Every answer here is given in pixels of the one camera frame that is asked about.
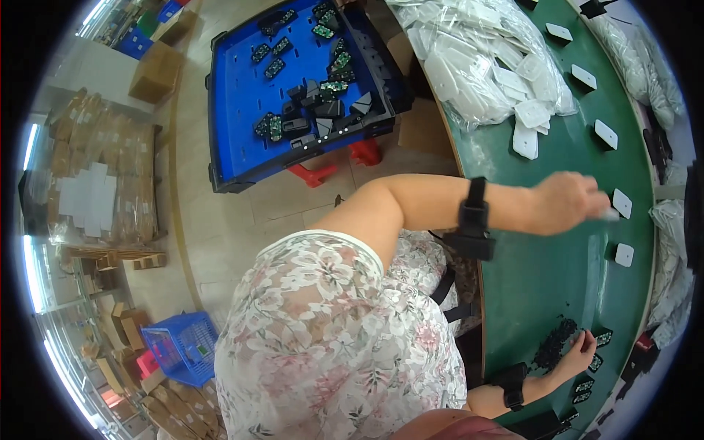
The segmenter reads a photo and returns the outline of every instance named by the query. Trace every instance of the wall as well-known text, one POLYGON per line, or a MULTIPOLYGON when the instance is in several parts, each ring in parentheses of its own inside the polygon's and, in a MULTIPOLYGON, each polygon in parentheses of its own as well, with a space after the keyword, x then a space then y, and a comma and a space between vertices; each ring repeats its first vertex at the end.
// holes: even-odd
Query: wall
POLYGON ((49 63, 33 110, 57 108, 81 87, 100 93, 103 99, 131 118, 151 122, 154 105, 128 96, 138 60, 103 44, 70 35, 65 38, 49 63))

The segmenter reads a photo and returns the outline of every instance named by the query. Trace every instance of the black wrist sensor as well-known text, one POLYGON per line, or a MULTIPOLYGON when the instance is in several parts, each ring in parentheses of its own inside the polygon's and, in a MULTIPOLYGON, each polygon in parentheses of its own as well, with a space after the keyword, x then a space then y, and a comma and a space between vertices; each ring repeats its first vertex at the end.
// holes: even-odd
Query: black wrist sensor
POLYGON ((528 367, 521 362, 500 371, 489 381, 503 388, 503 404, 514 412, 523 409, 523 381, 527 375, 528 367))
POLYGON ((486 230, 489 223, 489 204, 484 201, 486 179, 470 180, 470 192, 460 204, 456 232, 445 234, 443 242, 455 249, 460 256, 489 261, 494 257, 496 240, 486 230))

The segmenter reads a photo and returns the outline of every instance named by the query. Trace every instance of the green workbench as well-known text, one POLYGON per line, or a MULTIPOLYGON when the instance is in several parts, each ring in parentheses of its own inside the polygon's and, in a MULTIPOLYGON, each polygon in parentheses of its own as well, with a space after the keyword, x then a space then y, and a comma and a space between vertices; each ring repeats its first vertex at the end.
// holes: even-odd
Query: green workbench
MULTIPOLYGON (((633 201, 630 220, 587 222, 555 237, 492 231, 497 241, 494 259, 482 263, 485 376, 522 361, 530 365, 540 342, 559 325, 559 315, 574 319, 579 327, 613 330, 610 344, 598 349, 604 364, 589 373, 596 381, 591 397, 576 405, 580 416, 572 422, 574 429, 560 435, 576 439, 614 388, 638 336, 653 266, 654 229, 648 216, 653 184, 634 107, 609 58, 573 7, 566 0, 542 0, 534 11, 524 12, 542 31, 545 23, 555 23, 572 33, 574 41, 567 46, 546 40, 580 112, 551 119, 549 135, 539 134, 539 157, 534 161, 511 149, 514 117, 471 134, 447 119, 466 177, 532 186, 554 171, 571 170, 593 175, 609 195, 619 188, 633 201), (596 91, 584 94, 575 87, 570 77, 573 63, 596 76, 596 91), (618 133, 617 151, 604 152, 597 144, 592 134, 595 119, 618 133), (634 247, 630 268, 613 261, 618 243, 634 247)), ((498 421, 507 425, 551 408, 562 416, 572 407, 572 383, 498 421)))

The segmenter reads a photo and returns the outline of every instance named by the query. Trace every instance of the fluorescent light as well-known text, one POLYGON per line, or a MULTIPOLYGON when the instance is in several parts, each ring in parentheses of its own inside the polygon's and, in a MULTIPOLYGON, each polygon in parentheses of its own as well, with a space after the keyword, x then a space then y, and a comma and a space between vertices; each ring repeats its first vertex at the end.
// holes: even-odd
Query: fluorescent light
POLYGON ((93 11, 90 11, 90 14, 88 14, 88 16, 86 17, 86 19, 83 20, 83 25, 84 25, 84 26, 87 25, 88 22, 91 20, 91 18, 93 18, 93 16, 98 13, 98 10, 100 9, 100 7, 101 7, 101 6, 104 6, 103 3, 105 3, 105 0, 100 0, 100 2, 99 2, 97 5, 95 5, 95 8, 93 8, 93 11))
POLYGON ((39 289, 39 274, 37 273, 37 267, 34 265, 32 237, 25 235, 23 239, 25 245, 25 269, 27 270, 27 283, 30 286, 30 296, 32 297, 34 312, 41 313, 44 311, 44 304, 42 303, 42 290, 39 289))
POLYGON ((27 152, 25 153, 25 166, 22 168, 22 171, 27 170, 27 165, 29 165, 30 163, 30 156, 32 155, 32 149, 34 148, 34 138, 37 136, 38 129, 38 124, 32 124, 32 130, 30 131, 30 140, 27 142, 27 152))
POLYGON ((88 413, 88 410, 83 406, 83 403, 78 400, 78 396, 76 396, 76 393, 73 391, 71 386, 69 385, 68 378, 66 377, 66 374, 63 371, 63 366, 58 363, 58 359, 56 359, 56 355, 54 354, 54 350, 50 347, 49 341, 46 339, 44 340, 44 348, 46 349, 46 352, 49 354, 49 358, 51 359, 51 363, 54 364, 54 368, 56 369, 56 373, 58 374, 59 379, 63 382, 63 386, 66 388, 66 391, 68 391, 69 395, 73 399, 73 402, 76 404, 78 409, 81 411, 83 416, 88 420, 88 423, 93 427, 93 429, 98 429, 97 423, 95 423, 95 420, 93 420, 93 417, 88 413))
POLYGON ((79 35, 79 37, 83 37, 84 35, 86 35, 89 27, 90 27, 90 25, 84 27, 83 30, 81 31, 81 35, 79 35))
MULTIPOLYGON (((46 341, 45 342, 49 343, 49 345, 50 345, 51 349, 54 351, 54 353, 60 352, 60 350, 58 349, 58 347, 56 345, 56 342, 54 342, 54 338, 51 337, 51 333, 49 333, 49 332, 46 333, 46 341)), ((63 363, 60 363, 59 358, 56 358, 56 362, 59 363, 59 366, 61 367, 61 371, 66 376, 66 379, 67 379, 69 385, 71 386, 71 389, 73 390, 74 394, 76 396, 78 396, 78 398, 81 400, 81 403, 85 403, 86 399, 83 397, 83 394, 80 391, 78 391, 78 387, 76 386, 76 383, 74 381, 70 380, 71 374, 66 369, 66 366, 63 363)))

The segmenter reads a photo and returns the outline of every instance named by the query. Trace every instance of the woman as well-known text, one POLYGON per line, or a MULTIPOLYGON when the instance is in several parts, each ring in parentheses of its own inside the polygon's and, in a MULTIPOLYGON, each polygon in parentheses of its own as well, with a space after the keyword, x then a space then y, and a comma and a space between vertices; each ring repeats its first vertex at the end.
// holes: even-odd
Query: woman
MULTIPOLYGON (((411 232, 457 227, 469 185, 449 176, 383 177, 259 253, 215 347, 229 438, 514 435, 488 420, 509 411, 502 388, 467 391, 451 329, 429 297, 444 256, 427 232, 411 232)), ((594 178, 574 172, 531 189, 487 184, 484 200, 489 227, 540 235, 610 206, 594 178)), ((525 380, 524 404, 584 371, 595 350, 582 332, 557 368, 525 380)))

